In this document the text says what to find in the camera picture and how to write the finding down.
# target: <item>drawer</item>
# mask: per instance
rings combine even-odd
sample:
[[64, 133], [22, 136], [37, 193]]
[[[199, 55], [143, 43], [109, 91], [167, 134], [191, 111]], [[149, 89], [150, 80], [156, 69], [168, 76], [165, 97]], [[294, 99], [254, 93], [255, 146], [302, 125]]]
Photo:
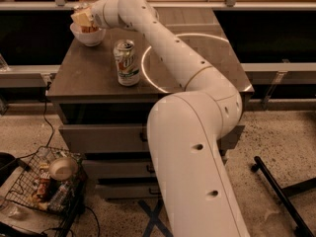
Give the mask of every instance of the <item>drawer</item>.
[[145, 124], [67, 124], [59, 131], [69, 149], [82, 155], [149, 152]]
[[150, 178], [155, 172], [150, 159], [106, 160], [82, 162], [90, 179]]
[[160, 197], [158, 183], [152, 179], [139, 179], [134, 183], [119, 182], [118, 184], [97, 185], [96, 192], [101, 198], [157, 198]]

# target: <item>cabinet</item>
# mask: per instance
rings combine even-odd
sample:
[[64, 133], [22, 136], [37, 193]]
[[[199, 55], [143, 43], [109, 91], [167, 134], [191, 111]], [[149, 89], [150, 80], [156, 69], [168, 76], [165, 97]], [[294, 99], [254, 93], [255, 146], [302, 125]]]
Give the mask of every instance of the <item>cabinet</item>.
[[[160, 21], [225, 74], [247, 102], [252, 86], [211, 9], [157, 11]], [[132, 87], [118, 82], [113, 48], [121, 39], [134, 41], [141, 68], [140, 82]], [[63, 122], [59, 130], [65, 142], [83, 156], [83, 166], [103, 198], [159, 195], [147, 117], [159, 99], [183, 88], [149, 47], [142, 34], [119, 29], [107, 30], [94, 47], [75, 39], [47, 94]]]

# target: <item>soda can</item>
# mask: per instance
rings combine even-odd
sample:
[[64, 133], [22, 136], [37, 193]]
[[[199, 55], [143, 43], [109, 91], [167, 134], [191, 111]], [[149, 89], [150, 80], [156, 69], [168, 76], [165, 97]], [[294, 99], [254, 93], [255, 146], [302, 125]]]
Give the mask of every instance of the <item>soda can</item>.
[[136, 64], [134, 42], [121, 39], [116, 42], [114, 55], [118, 70], [118, 82], [123, 86], [132, 86], [139, 82], [139, 67]]

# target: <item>floor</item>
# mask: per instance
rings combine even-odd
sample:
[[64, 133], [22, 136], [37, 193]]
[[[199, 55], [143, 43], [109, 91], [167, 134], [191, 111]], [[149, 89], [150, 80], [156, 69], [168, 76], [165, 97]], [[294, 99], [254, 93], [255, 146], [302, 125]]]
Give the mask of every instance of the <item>floor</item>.
[[[15, 156], [34, 153], [47, 144], [51, 128], [43, 118], [44, 104], [10, 104], [0, 117], [0, 152]], [[48, 105], [45, 117], [55, 127], [50, 146], [66, 148], [58, 133], [61, 125], [53, 106]], [[245, 125], [237, 146], [226, 153], [226, 169], [241, 208], [249, 233], [253, 237], [294, 236], [295, 227], [284, 206], [261, 171], [253, 173], [250, 168], [254, 157], [260, 156], [278, 183], [288, 186], [316, 176], [316, 102], [273, 101], [264, 111], [251, 102], [242, 117]], [[5, 195], [18, 177], [18, 168], [0, 188]], [[107, 201], [93, 191], [88, 181], [85, 205], [96, 214], [103, 237], [156, 237], [172, 236], [168, 217], [159, 198]], [[316, 234], [316, 191], [293, 197], [291, 201], [301, 213], [307, 225]], [[20, 208], [22, 219], [7, 218], [0, 213], [0, 221], [36, 232], [58, 226], [59, 219], [53, 215]], [[74, 236], [95, 237], [97, 221], [87, 209], [76, 218]], [[46, 231], [54, 236], [54, 231]]]

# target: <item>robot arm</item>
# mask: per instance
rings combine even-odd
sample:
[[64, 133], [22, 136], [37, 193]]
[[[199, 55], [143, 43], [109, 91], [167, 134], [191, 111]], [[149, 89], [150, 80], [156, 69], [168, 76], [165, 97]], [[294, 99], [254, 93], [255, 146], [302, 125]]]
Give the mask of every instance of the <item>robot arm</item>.
[[145, 0], [100, 0], [90, 20], [142, 33], [185, 89], [157, 102], [147, 124], [174, 236], [249, 236], [217, 148], [242, 114], [236, 88], [160, 24]]

